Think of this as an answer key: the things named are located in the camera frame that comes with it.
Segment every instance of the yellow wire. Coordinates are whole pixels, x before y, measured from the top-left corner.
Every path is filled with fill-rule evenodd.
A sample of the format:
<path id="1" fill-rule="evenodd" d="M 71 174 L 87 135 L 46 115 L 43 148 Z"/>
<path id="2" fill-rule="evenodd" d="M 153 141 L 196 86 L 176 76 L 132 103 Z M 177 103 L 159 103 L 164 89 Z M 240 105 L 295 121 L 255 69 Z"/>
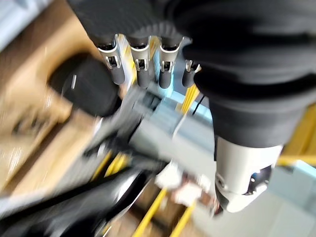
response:
<path id="1" fill-rule="evenodd" d="M 126 155 L 121 155 L 118 158 L 111 174 L 115 174 L 115 173 L 119 172 L 121 169 L 123 169 L 126 165 L 126 159 L 127 159 Z"/>
<path id="2" fill-rule="evenodd" d="M 112 151 L 109 151 L 105 158 L 103 159 L 103 161 L 101 162 L 101 164 L 99 165 L 99 167 L 97 168 L 97 170 L 95 171 L 94 175 L 92 176 L 91 180 L 96 179 L 96 177 L 98 177 L 98 175 L 100 174 L 100 172 L 102 171 L 103 167 L 106 165 L 106 163 L 109 161 L 109 159 L 111 158 L 112 155 Z"/>
<path id="3" fill-rule="evenodd" d="M 186 97 L 183 101 L 181 111 L 185 115 L 192 105 L 192 103 L 195 101 L 199 94 L 199 90 L 195 84 L 193 84 L 190 88 L 187 89 Z"/>
<path id="4" fill-rule="evenodd" d="M 178 224 L 173 229 L 170 237 L 178 237 L 181 234 L 183 228 L 185 227 L 188 220 L 190 219 L 195 206 L 196 206 L 196 203 L 193 203 L 190 207 L 188 207 L 186 209 L 186 211 L 183 213 L 181 219 L 179 220 Z"/>
<path id="5" fill-rule="evenodd" d="M 114 169 L 119 157 L 120 157 L 120 153 L 115 157 L 115 159 L 109 165 L 109 168 L 107 169 L 107 172 L 105 172 L 105 177 L 107 177 L 107 176 L 112 174 L 112 171 L 113 171 L 113 169 Z"/>
<path id="6" fill-rule="evenodd" d="M 166 194 L 167 194 L 167 190 L 166 189 L 162 189 L 160 191 L 160 193 L 158 194 L 158 196 L 155 199 L 154 203 L 149 208 L 148 212 L 146 213 L 146 215 L 142 219 L 141 223 L 137 227 L 137 229 L 134 232 L 134 234 L 132 235 L 132 237 L 140 237 L 140 236 L 142 236 L 145 228 L 148 226 L 148 224 L 149 224 L 150 220 L 152 219 L 152 217 L 154 216 L 155 212 L 160 207 L 160 204 L 161 204 L 163 198 L 166 196 Z"/>

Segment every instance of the yellow cable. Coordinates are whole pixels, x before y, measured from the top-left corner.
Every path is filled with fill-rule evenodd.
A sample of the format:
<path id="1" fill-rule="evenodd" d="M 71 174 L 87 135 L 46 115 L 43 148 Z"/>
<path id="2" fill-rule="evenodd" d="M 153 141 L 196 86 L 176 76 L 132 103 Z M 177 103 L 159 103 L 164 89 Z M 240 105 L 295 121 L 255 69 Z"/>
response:
<path id="1" fill-rule="evenodd" d="M 101 164 L 99 165 L 99 167 L 97 168 L 97 170 L 95 171 L 94 175 L 92 176 L 91 180 L 96 179 L 96 177 L 98 177 L 98 175 L 100 174 L 100 172 L 102 171 L 103 167 L 107 164 L 107 162 L 109 161 L 109 159 L 111 158 L 112 155 L 112 151 L 109 151 L 105 158 L 103 159 L 103 161 L 101 162 Z"/>
<path id="2" fill-rule="evenodd" d="M 109 165 L 109 168 L 107 169 L 107 172 L 105 172 L 105 177 L 107 177 L 107 176 L 112 174 L 112 171 L 113 171 L 113 169 L 114 169 L 119 157 L 120 157 L 120 153 L 117 154 L 117 156 L 114 158 L 112 163 Z"/>
<path id="3" fill-rule="evenodd" d="M 276 164 L 283 166 L 292 166 L 296 163 L 297 160 L 302 160 L 311 166 L 316 166 L 315 155 L 280 156 Z"/>
<path id="4" fill-rule="evenodd" d="M 160 204 L 163 200 L 163 198 L 166 196 L 167 194 L 167 190 L 166 189 L 162 189 L 160 191 L 160 193 L 158 194 L 157 198 L 155 199 L 154 203 L 152 204 L 152 206 L 149 208 L 148 212 L 146 213 L 146 215 L 144 216 L 144 218 L 142 219 L 141 223 L 139 224 L 139 226 L 137 227 L 136 231 L 134 232 L 134 234 L 132 235 L 132 237 L 140 237 L 142 236 L 145 228 L 147 227 L 147 225 L 149 224 L 150 220 L 152 219 L 152 217 L 154 216 L 155 212 L 158 210 L 158 208 L 160 207 Z"/>
<path id="5" fill-rule="evenodd" d="M 181 112 L 185 115 L 199 94 L 199 90 L 195 84 L 187 89 L 186 97 L 183 101 Z"/>
<path id="6" fill-rule="evenodd" d="M 117 162 L 116 162 L 111 174 L 115 174 L 115 173 L 119 172 L 121 169 L 125 168 L 126 163 L 127 163 L 126 160 L 127 160 L 126 155 L 122 154 L 118 158 L 118 160 L 117 160 Z"/>
<path id="7" fill-rule="evenodd" d="M 183 213 L 181 219 L 179 220 L 178 224 L 173 229 L 170 237 L 178 237 L 181 234 L 183 228 L 185 227 L 185 225 L 187 224 L 188 220 L 190 219 L 191 214 L 192 214 L 195 206 L 196 206 L 196 203 L 193 203 L 190 207 L 188 207 L 186 209 L 186 211 Z"/>

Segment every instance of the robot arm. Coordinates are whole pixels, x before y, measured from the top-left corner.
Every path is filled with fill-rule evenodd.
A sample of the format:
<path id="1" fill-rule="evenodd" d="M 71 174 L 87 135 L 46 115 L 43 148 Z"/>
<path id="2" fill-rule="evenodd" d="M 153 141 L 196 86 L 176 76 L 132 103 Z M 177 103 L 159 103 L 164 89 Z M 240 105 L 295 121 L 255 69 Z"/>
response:
<path id="1" fill-rule="evenodd" d="M 167 88 L 181 38 L 190 37 L 193 43 L 183 54 L 202 67 L 194 81 L 209 99 L 218 137 L 215 185 L 220 204 L 229 212 L 240 211 L 267 188 L 283 146 L 305 108 L 316 101 L 315 1 L 68 2 L 106 54 L 110 70 L 120 65 L 114 35 L 126 35 L 141 87 L 148 86 L 148 41 L 143 39 L 162 39 L 159 84 Z M 122 83 L 116 75 L 114 79 Z"/>

